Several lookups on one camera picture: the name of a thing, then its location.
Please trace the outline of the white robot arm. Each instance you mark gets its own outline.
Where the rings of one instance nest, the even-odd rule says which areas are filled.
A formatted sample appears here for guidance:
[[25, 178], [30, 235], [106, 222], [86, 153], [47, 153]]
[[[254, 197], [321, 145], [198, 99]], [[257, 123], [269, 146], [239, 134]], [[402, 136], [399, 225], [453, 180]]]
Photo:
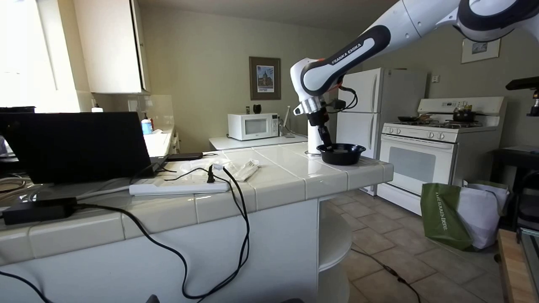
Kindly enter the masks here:
[[432, 28], [449, 25], [473, 42], [491, 42], [515, 28], [537, 35], [539, 0], [397, 0], [358, 37], [325, 59], [304, 57], [289, 67], [289, 77], [299, 104], [325, 146], [331, 138], [325, 123], [328, 116], [321, 96], [357, 64], [400, 49], [427, 35]]

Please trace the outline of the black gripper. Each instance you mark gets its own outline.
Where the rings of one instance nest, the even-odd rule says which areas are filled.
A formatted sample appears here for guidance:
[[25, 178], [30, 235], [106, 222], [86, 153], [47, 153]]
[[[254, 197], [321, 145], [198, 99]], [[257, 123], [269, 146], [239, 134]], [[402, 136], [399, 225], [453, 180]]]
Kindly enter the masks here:
[[308, 121], [310, 121], [311, 126], [315, 126], [315, 128], [318, 129], [320, 140], [321, 140], [325, 145], [330, 145], [330, 143], [331, 143], [330, 133], [328, 133], [328, 128], [325, 126], [325, 123], [328, 121], [326, 109], [321, 108], [320, 111], [311, 113], [311, 114], [308, 116]]

